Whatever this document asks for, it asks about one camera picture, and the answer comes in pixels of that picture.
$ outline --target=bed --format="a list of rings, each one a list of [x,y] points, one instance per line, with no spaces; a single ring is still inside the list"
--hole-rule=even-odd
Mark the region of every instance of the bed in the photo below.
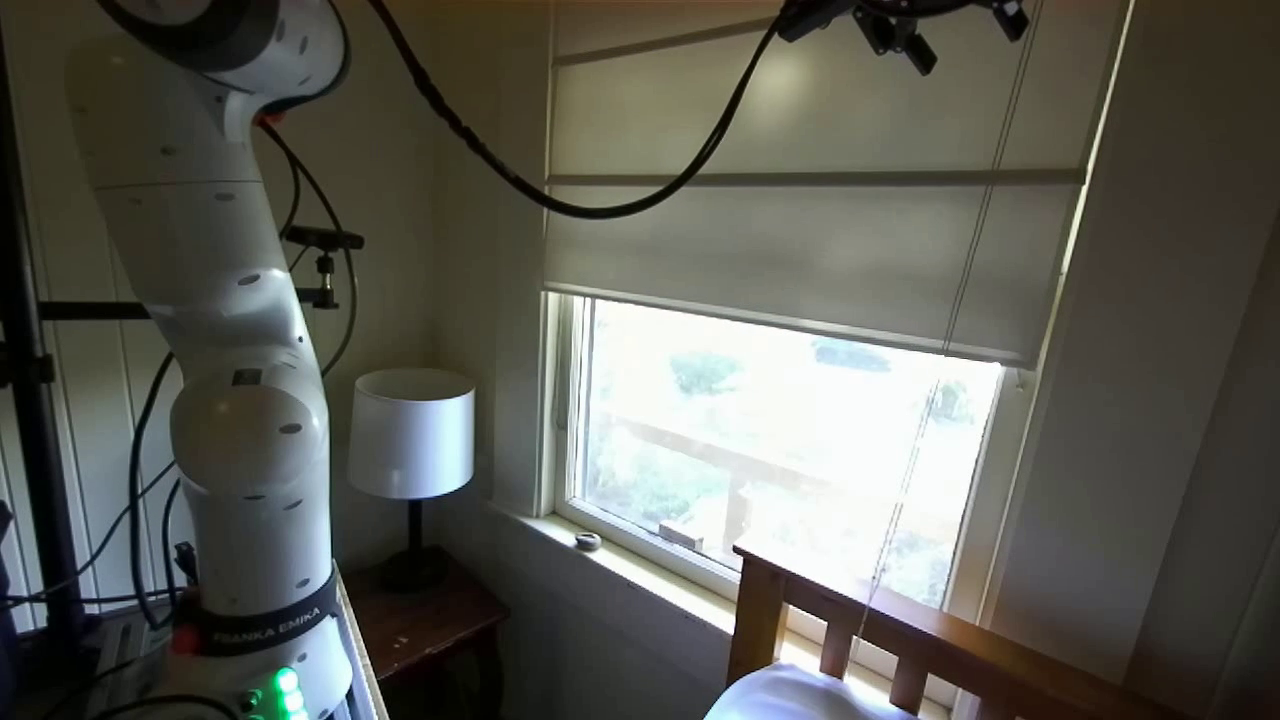
[[[708,720],[740,720],[747,706],[787,706],[794,697],[824,697],[824,706],[860,706],[848,718],[918,718],[923,682],[939,675],[977,697],[981,720],[1172,720],[1176,714],[1103,683],[1080,670],[1011,643],[947,613],[914,603],[876,588],[873,607],[856,591],[821,583],[794,563],[768,562],[765,548],[736,543],[744,558],[736,630],[730,651],[730,694]],[[821,671],[777,666],[784,607],[824,621]],[[869,642],[898,657],[890,694],[848,683],[854,642]]]

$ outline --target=white lamp shade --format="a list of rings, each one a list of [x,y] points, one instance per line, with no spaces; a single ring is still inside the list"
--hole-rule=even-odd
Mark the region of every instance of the white lamp shade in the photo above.
[[[354,486],[368,497],[430,499],[475,473],[475,390],[445,370],[384,370],[355,381]]]

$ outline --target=wooden nightstand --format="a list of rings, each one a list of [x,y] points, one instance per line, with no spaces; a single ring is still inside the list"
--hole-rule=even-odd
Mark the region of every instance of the wooden nightstand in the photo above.
[[[497,720],[505,706],[505,670],[497,648],[497,623],[510,607],[463,570],[447,563],[447,575],[430,591],[389,591],[374,575],[354,573],[347,596],[359,621],[359,635],[389,706],[396,697],[425,697],[453,657],[475,662],[475,718]],[[453,720],[458,714],[431,714],[414,699],[421,720]]]

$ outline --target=window frame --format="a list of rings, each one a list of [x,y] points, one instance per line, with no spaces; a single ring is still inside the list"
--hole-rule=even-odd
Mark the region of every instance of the window frame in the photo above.
[[[594,345],[583,345],[587,340],[583,334],[594,323],[596,302],[609,302],[609,297],[544,292],[544,358],[548,358],[544,365],[544,411],[548,411],[544,429],[548,433],[544,433],[544,486],[539,486],[544,514],[583,534],[596,534],[609,543],[695,588],[708,588],[731,601],[740,573],[700,553],[688,553],[681,543],[646,535],[574,499],[574,461],[583,452],[583,435],[574,429],[574,418],[582,411],[576,406],[583,406],[583,391],[574,391],[574,390],[576,390],[576,376],[594,371],[594,358],[587,358]],[[1003,365],[997,409],[989,421],[989,439],[981,449],[977,481],[959,520],[952,582],[943,591],[943,607],[969,621],[985,613],[985,596],[997,575],[997,553],[1008,520],[1008,497],[1011,497],[1017,458],[1025,449],[1033,391],[1038,391],[1038,371]]]

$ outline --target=window pane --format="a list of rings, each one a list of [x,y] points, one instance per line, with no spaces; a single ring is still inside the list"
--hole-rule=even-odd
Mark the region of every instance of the window pane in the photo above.
[[[569,506],[723,570],[753,535],[943,601],[1001,365],[594,304]]]

